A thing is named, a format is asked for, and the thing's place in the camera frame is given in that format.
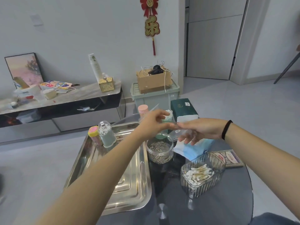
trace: light switch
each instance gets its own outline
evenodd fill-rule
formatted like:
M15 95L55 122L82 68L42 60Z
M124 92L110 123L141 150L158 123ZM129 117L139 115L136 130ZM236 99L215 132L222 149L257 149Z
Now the light switch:
M42 19L40 18L40 15L38 14L30 15L30 19L33 22L33 26L35 27L44 25Z

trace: black hair tie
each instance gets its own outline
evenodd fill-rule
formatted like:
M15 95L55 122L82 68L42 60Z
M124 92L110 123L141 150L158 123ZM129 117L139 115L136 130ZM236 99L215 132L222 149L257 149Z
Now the black hair tie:
M225 140L225 135L226 135L227 130L228 130L228 128L229 128L229 126L230 126L231 123L233 123L233 121L229 120L229 121L226 123L225 127L224 127L224 130L223 130L223 132L222 132L222 139L223 139L223 140Z

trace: chinese decoration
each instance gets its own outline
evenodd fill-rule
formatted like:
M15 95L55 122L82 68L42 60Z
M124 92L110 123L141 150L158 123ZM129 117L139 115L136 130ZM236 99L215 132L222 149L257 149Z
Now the chinese decoration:
M142 9L145 11L144 16L147 17L145 21L145 35L152 37L153 55L155 56L154 36L160 33L159 24L157 22L158 0L140 0Z

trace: light green storage box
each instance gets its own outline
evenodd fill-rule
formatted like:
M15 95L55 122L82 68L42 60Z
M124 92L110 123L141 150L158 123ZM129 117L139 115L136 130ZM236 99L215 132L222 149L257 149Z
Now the light green storage box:
M133 83L131 85L130 93L132 99L135 101L135 105L137 106L137 108L140 105L146 104L148 105L148 109L151 110L153 107L159 104L159 109L170 110L171 100L178 99L179 86L173 81L171 87L167 89L167 93L165 93L165 90L161 90L141 94L138 84Z

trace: dark glass table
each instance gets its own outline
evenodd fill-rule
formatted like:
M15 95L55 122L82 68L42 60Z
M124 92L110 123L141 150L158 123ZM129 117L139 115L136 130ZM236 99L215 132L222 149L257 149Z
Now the dark glass table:
M137 121L139 115L116 124ZM216 140L210 151L230 149ZM149 162L152 196L148 204L137 210L100 217L97 224L249 224L253 214L253 192L247 168L226 169L221 181L196 199L189 199L181 189L180 168L188 162L174 153L165 164Z

